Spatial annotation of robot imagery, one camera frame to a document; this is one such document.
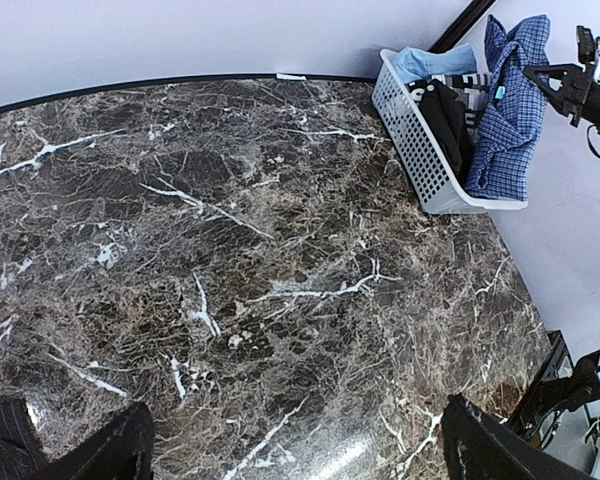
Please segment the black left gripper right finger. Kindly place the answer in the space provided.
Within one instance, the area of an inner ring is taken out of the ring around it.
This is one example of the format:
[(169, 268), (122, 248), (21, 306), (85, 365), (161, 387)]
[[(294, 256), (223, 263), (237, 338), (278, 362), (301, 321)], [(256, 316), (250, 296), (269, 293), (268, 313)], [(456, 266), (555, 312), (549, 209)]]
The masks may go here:
[(461, 394), (441, 419), (444, 459), (453, 480), (586, 480), (590, 476), (530, 446)]

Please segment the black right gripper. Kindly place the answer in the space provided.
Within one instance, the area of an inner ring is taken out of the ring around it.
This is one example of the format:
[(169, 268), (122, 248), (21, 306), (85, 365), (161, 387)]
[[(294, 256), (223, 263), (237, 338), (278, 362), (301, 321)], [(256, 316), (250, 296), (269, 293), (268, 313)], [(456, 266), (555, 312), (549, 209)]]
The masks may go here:
[(524, 75), (539, 88), (557, 113), (570, 118), (571, 126), (578, 127), (584, 119), (600, 132), (600, 84), (589, 79), (583, 100), (577, 104), (570, 97), (569, 82), (587, 79), (585, 69), (576, 64), (529, 65), (525, 67)]

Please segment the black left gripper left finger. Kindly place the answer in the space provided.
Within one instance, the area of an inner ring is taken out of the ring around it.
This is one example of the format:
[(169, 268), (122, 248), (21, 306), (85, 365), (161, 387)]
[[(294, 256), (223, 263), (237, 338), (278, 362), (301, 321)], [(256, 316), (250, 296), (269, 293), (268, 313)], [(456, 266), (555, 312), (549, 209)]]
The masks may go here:
[(148, 406), (134, 402), (63, 457), (27, 479), (153, 479), (155, 426)]

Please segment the blue checkered long sleeve shirt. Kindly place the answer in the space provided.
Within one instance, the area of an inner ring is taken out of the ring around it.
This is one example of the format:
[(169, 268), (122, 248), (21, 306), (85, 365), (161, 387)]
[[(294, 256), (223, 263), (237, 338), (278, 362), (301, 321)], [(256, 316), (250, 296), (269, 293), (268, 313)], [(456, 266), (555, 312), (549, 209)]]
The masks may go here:
[(547, 66), (550, 20), (527, 17), (511, 30), (489, 16), (484, 52), (490, 72), (488, 102), (479, 123), (465, 191), (491, 200), (528, 198), (527, 173), (540, 138), (547, 100), (529, 80), (528, 66)]

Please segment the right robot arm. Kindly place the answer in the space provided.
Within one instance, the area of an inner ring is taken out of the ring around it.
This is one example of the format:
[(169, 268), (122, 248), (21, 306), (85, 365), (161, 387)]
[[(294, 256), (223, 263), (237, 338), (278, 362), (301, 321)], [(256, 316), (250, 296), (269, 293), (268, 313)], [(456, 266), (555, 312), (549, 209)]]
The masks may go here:
[[(524, 74), (558, 113), (571, 118), (572, 126), (584, 119), (600, 134), (600, 80), (594, 79), (594, 70), (591, 65), (560, 64), (528, 66)], [(567, 411), (600, 400), (599, 374), (600, 350), (581, 357), (568, 377), (545, 380), (539, 372), (509, 419), (509, 428), (529, 441), (547, 418), (557, 421)]]

